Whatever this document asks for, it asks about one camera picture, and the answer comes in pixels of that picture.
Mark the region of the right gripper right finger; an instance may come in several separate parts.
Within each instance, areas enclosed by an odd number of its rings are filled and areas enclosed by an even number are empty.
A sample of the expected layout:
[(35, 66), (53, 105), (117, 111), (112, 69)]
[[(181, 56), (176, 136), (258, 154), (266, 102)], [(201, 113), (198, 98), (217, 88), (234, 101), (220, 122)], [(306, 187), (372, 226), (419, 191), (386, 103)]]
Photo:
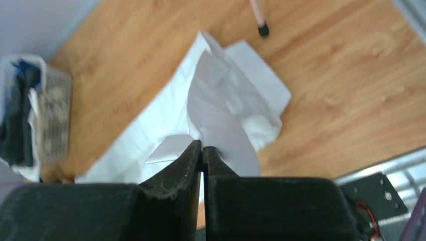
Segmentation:
[(241, 177), (202, 151), (207, 240), (359, 240), (340, 188), (308, 177)]

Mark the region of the white long sleeve shirt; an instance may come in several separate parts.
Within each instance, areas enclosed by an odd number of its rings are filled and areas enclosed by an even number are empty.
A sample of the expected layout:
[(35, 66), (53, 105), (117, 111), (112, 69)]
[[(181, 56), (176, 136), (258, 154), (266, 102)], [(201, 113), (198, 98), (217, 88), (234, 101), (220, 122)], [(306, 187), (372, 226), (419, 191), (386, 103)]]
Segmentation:
[(194, 140), (238, 175), (259, 176), (257, 152), (277, 139), (291, 97), (246, 41), (223, 48), (200, 31), (171, 80), (75, 182), (142, 183)]

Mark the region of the white plastic laundry basket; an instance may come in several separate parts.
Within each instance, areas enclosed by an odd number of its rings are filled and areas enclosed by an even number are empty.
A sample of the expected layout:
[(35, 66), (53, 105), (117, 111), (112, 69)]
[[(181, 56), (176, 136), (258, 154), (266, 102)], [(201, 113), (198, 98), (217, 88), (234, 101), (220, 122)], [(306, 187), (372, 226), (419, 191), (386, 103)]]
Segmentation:
[(12, 88), (16, 81), (16, 71), (12, 62), (19, 60), (30, 62), (41, 70), (41, 92), (38, 92), (40, 115), (40, 162), (42, 166), (52, 164), (67, 156), (72, 77), (59, 69), (48, 65), (37, 55), (9, 55), (1, 60), (1, 124), (12, 98)]

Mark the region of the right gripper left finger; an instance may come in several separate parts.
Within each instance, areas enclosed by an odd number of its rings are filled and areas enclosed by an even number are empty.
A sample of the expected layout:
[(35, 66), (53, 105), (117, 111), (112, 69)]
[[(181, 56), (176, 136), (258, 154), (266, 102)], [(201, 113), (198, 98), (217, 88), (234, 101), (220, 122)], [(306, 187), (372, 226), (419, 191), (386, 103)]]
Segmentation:
[(202, 145), (141, 184), (42, 184), (1, 204), (1, 240), (195, 240)]

